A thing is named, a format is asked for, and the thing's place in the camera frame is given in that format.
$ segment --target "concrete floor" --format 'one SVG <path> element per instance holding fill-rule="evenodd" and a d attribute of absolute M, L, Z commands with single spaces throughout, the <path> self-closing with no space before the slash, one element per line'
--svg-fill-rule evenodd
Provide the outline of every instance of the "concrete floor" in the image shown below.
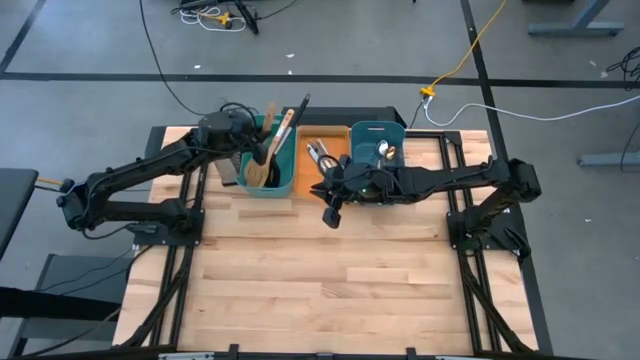
<path fill-rule="evenodd" d="M 255 2 L 261 13 L 288 0 Z M 0 47 L 8 48 L 34 0 L 0 0 Z M 447 0 L 301 0 L 283 17 L 261 23 L 261 35 L 205 32 L 169 15 L 174 0 L 145 1 L 148 25 L 166 73 L 356 74 L 438 76 L 451 70 L 469 41 L 460 4 Z M 606 66 L 637 46 L 640 6 L 612 2 L 604 20 L 626 21 L 616 38 L 530 38 L 527 22 L 570 18 L 573 6 L 509 1 L 482 41 L 492 78 L 600 80 Z M 481 26 L 498 0 L 471 0 Z M 285 55 L 294 53 L 288 59 Z M 156 73 L 129 0 L 48 0 L 11 63 L 9 72 Z M 459 77 L 476 77 L 467 64 Z M 604 80 L 619 80 L 612 73 Z M 175 83 L 197 111 L 213 111 L 222 97 L 258 108 L 268 101 L 313 106 L 395 106 L 410 119 L 416 85 Z M 637 95 L 638 91 L 493 88 L 499 107 L 553 116 Z M 468 102 L 482 102 L 479 87 L 438 87 L 432 117 L 446 121 Z M 581 169 L 587 152 L 621 151 L 640 102 L 555 123 L 501 116 L 510 156 L 536 166 L 543 196 L 523 206 L 554 352 L 596 358 L 637 358 L 640 344 L 640 211 L 638 175 Z M 159 82 L 0 81 L 0 166 L 32 167 L 51 178 L 83 178 L 131 161 L 144 151 L 154 125 L 192 124 Z M 430 127 L 421 116 L 416 127 Z M 488 129 L 482 110 L 454 125 Z M 633 142 L 632 150 L 637 150 Z M 144 192 L 122 195 L 142 200 Z M 49 253 L 114 256 L 130 245 L 125 234 L 88 242 L 66 228 L 54 195 L 36 192 L 7 254 L 0 284 L 30 289 Z M 17 321 L 0 322 L 0 356 Z M 95 348 L 104 344 L 84 344 Z"/>

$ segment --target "teal bin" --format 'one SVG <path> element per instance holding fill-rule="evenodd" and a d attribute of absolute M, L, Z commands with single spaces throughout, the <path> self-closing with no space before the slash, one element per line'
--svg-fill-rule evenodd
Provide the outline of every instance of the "teal bin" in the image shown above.
<path fill-rule="evenodd" d="M 265 145 L 270 145 L 271 141 L 273 141 L 273 137 L 275 136 L 278 128 L 280 127 L 280 121 L 284 116 L 276 116 L 273 122 L 273 126 L 271 128 L 271 136 L 264 142 Z M 256 122 L 258 126 L 262 126 L 262 122 L 264 121 L 263 115 L 256 116 Z M 242 154 L 242 161 L 240 162 L 240 172 L 238 174 L 238 185 L 247 190 L 247 192 L 251 196 L 262 197 L 262 198 L 283 198 L 287 197 L 291 191 L 293 190 L 293 176 L 295 174 L 295 164 L 296 164 L 296 129 L 293 128 L 289 137 L 285 140 L 284 145 L 278 152 L 278 156 L 276 157 L 276 163 L 280 168 L 280 183 L 278 187 L 271 188 L 256 188 L 247 186 L 247 181 L 244 177 L 244 170 L 249 163 L 252 155 L 251 153 Z"/>
<path fill-rule="evenodd" d="M 386 140 L 389 146 L 396 147 L 396 157 L 382 159 L 385 166 L 404 166 L 404 128 L 391 121 L 360 121 L 351 127 L 351 157 L 354 162 L 368 163 L 373 166 L 381 158 L 377 155 L 378 143 Z"/>

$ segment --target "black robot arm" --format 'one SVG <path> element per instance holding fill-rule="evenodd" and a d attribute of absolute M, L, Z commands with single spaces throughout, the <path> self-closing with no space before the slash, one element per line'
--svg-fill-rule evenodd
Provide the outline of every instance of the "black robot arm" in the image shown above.
<path fill-rule="evenodd" d="M 496 191 L 469 214 L 470 228 L 485 226 L 515 202 L 530 202 L 540 196 L 540 184 L 532 165 L 520 160 L 493 160 L 451 170 L 422 167 L 384 167 L 354 163 L 343 155 L 324 173 L 324 181 L 311 193 L 329 206 L 323 221 L 331 228 L 340 225 L 339 210 L 344 202 L 413 204 L 435 192 L 493 186 Z"/>
<path fill-rule="evenodd" d="M 159 204 L 110 201 L 111 195 L 162 175 L 183 175 L 212 161 L 252 151 L 258 161 L 264 156 L 262 141 L 251 119 L 239 112 L 217 112 L 205 116 L 198 127 L 165 146 L 154 156 L 107 168 L 89 175 L 82 183 L 70 181 L 66 194 L 57 199 L 67 225 L 75 230 L 93 230 L 105 221 L 158 222 L 169 232 L 188 231 L 190 211 L 179 199 Z"/>

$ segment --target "wooden spatula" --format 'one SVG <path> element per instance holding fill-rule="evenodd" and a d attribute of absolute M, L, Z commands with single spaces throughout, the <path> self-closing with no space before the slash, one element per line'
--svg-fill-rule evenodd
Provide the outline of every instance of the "wooden spatula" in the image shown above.
<path fill-rule="evenodd" d="M 295 111 L 290 109 L 287 111 L 287 114 L 282 119 L 280 123 L 280 127 L 278 128 L 278 132 L 273 137 L 271 141 L 271 145 L 269 145 L 269 150 L 267 151 L 267 159 L 265 160 L 263 165 L 258 164 L 255 160 L 249 160 L 247 164 L 247 168 L 244 171 L 245 179 L 247 180 L 247 185 L 251 187 L 263 187 L 264 183 L 267 181 L 269 177 L 269 166 L 271 165 L 271 157 L 273 156 L 280 139 L 284 135 L 285 130 L 289 127 L 289 123 L 291 122 L 291 118 L 293 118 L 293 114 Z"/>
<path fill-rule="evenodd" d="M 276 103 L 270 102 L 269 107 L 267 108 L 267 114 L 264 117 L 264 122 L 262 123 L 262 132 L 271 132 L 271 125 L 273 124 L 273 118 L 276 116 Z"/>

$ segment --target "wooden table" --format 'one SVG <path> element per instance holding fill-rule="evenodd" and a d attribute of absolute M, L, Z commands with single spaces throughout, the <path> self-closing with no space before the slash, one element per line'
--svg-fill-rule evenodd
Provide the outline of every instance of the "wooden table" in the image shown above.
<path fill-rule="evenodd" d="M 164 143 L 188 129 L 167 128 Z M 486 161 L 487 133 L 461 135 L 467 164 Z M 404 146 L 408 166 L 442 168 L 436 141 L 407 139 Z M 197 176 L 192 179 L 195 184 Z M 180 177 L 156 179 L 151 202 L 177 197 L 180 183 Z M 474 200 L 492 190 L 475 189 Z M 204 236 L 193 258 L 179 350 L 227 351 L 237 343 L 243 352 L 472 353 L 446 194 L 414 205 L 346 206 L 333 230 L 322 222 L 324 204 L 251 198 L 240 187 L 222 187 L 211 166 L 203 206 Z M 156 302 L 166 252 L 155 247 L 133 266 L 114 344 L 131 336 Z M 485 251 L 485 258 L 497 309 L 536 348 L 516 258 L 506 251 Z M 488 349 L 477 302 L 476 308 Z M 161 343 L 171 313 L 170 307 Z"/>

